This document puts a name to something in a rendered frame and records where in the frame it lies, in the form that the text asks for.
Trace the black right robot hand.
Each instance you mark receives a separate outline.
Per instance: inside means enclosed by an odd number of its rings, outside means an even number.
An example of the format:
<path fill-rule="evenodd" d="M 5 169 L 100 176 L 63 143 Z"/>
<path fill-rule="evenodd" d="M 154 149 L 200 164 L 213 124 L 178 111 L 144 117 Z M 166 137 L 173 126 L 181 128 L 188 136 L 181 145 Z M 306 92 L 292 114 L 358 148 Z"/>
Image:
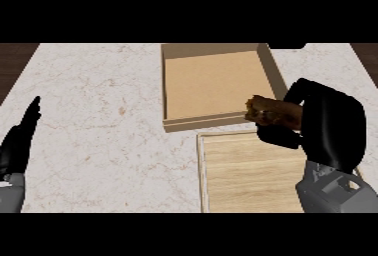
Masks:
<path fill-rule="evenodd" d="M 286 102 L 303 105 L 300 132 L 280 125 L 258 125 L 263 142 L 299 149 L 308 160 L 351 174 L 367 150 L 367 115 L 354 96 L 300 78 L 292 85 Z"/>

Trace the brown cardboard box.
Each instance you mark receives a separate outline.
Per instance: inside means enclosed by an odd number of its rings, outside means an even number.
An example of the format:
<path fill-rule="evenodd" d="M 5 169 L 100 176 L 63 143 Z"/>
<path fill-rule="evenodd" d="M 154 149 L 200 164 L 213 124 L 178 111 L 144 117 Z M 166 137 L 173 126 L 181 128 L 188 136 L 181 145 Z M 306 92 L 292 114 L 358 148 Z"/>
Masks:
<path fill-rule="evenodd" d="M 289 91 L 265 43 L 165 44 L 162 72 L 169 132 L 243 124 L 249 99 L 281 100 Z"/>

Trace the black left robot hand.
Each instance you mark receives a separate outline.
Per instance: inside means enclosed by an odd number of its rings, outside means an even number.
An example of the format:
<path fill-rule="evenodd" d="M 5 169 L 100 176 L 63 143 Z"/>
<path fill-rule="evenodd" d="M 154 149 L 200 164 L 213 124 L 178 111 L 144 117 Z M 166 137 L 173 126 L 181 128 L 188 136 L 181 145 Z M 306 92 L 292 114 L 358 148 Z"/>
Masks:
<path fill-rule="evenodd" d="M 41 117 L 41 97 L 36 97 L 21 123 L 11 128 L 0 144 L 0 181 L 7 180 L 7 175 L 26 173 L 32 141 Z"/>

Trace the brown sweet potato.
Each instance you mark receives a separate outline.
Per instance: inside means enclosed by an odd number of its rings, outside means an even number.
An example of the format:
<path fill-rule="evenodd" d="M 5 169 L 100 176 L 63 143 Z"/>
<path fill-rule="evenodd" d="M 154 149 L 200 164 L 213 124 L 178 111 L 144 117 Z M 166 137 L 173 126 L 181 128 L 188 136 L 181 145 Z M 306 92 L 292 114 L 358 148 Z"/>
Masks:
<path fill-rule="evenodd" d="M 262 126 L 280 125 L 292 130 L 302 129 L 303 107 L 300 105 L 259 95 L 253 96 L 246 105 L 249 121 Z"/>

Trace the pale wooden tray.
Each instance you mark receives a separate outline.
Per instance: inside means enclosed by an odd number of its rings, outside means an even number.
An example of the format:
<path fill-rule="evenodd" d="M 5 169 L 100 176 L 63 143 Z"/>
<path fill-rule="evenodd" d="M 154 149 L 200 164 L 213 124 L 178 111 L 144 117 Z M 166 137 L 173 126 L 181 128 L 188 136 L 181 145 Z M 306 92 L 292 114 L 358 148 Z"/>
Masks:
<path fill-rule="evenodd" d="M 302 213 L 296 184 L 306 154 L 261 141 L 255 131 L 198 134 L 204 213 Z"/>

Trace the black object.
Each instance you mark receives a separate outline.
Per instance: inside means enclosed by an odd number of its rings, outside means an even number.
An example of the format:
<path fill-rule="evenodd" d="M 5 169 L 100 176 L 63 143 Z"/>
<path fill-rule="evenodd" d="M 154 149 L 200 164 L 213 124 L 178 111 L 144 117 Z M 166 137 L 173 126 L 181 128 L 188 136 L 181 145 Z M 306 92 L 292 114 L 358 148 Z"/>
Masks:
<path fill-rule="evenodd" d="M 303 49 L 308 43 L 268 43 L 271 49 Z"/>

